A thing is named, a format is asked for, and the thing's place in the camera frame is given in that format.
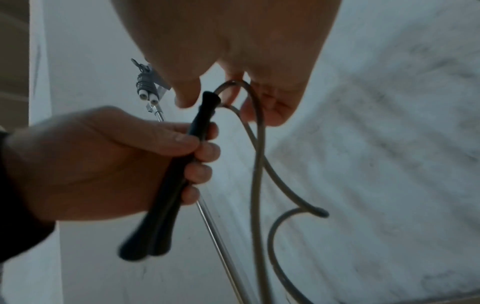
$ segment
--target finger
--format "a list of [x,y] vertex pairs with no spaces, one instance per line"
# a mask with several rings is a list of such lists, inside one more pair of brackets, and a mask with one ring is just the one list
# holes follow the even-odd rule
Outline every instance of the finger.
[[[220,66],[223,68],[225,71],[225,81],[229,80],[242,80],[244,78],[244,71],[236,71],[235,69],[229,67],[227,64],[220,62]],[[231,105],[237,96],[240,93],[240,87],[239,86],[233,86],[233,87],[228,87],[226,88],[221,94],[221,102],[223,104]]]
[[195,136],[137,118],[115,107],[87,111],[80,121],[109,140],[163,156],[187,155],[200,145]]
[[203,141],[195,150],[195,158],[204,163],[216,161],[219,157],[220,147],[214,143]]
[[193,106],[195,102],[197,102],[200,90],[202,89],[200,78],[173,82],[171,86],[175,90],[175,104],[179,108],[189,108]]
[[[306,88],[306,84],[302,84],[287,91],[253,81],[250,84],[259,98],[266,126],[285,123],[297,109]],[[257,120],[250,96],[240,108],[240,117],[244,122]]]
[[185,178],[194,184],[203,184],[212,178],[212,168],[201,163],[190,163],[185,167]]
[[181,201],[183,205],[192,205],[195,204],[200,198],[200,191],[189,185],[185,187],[181,192]]
[[[187,133],[190,129],[189,123],[172,123],[172,122],[158,122],[158,125],[163,128],[170,129],[172,131],[180,132],[180,133]],[[216,123],[211,122],[208,126],[206,139],[212,140],[217,138],[219,135],[219,127]]]

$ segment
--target black handle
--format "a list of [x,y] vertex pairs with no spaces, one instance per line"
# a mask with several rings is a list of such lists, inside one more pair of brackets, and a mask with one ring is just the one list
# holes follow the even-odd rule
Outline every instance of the black handle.
[[[204,140],[210,119],[221,100],[217,94],[204,92],[198,114],[188,133]],[[121,245],[118,255],[128,261],[137,261],[150,255],[162,255],[170,250],[173,227],[181,204],[181,193],[188,185],[184,178],[185,166],[195,160],[187,155],[175,158],[168,166],[152,207],[138,228]]]

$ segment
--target hand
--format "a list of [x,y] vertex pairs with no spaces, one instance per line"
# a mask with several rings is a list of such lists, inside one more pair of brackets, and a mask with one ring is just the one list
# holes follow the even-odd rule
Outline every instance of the hand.
[[[220,148],[186,135],[189,124],[145,121],[114,107],[55,117],[9,136],[3,161],[28,208],[43,221],[109,219],[148,210],[172,157],[201,162]],[[211,124],[208,138],[218,135]],[[201,163],[185,168],[194,184],[210,180]],[[199,191],[181,198],[192,204]]]
[[[302,99],[341,0],[112,0],[133,40],[190,107],[199,77],[215,62],[225,79],[244,72],[260,97],[265,123],[283,124]],[[222,96],[231,104],[240,89]],[[250,100],[244,121],[255,119]]]

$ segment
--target black sleeve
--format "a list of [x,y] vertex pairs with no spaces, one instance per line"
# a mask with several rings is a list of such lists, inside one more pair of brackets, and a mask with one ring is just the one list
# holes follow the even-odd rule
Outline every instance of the black sleeve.
[[29,212],[10,181],[2,156],[7,136],[0,132],[0,263],[34,247],[55,229]]

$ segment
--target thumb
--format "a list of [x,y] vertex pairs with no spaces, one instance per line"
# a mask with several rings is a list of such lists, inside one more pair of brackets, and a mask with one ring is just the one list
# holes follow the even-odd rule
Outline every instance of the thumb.
[[90,110],[83,121],[119,144],[162,156],[187,155],[200,145],[197,137],[176,131],[168,123],[143,120],[116,107]]
[[173,90],[175,90],[175,104],[179,108],[189,108],[197,102],[200,95],[202,85],[200,78],[193,80],[171,82]]

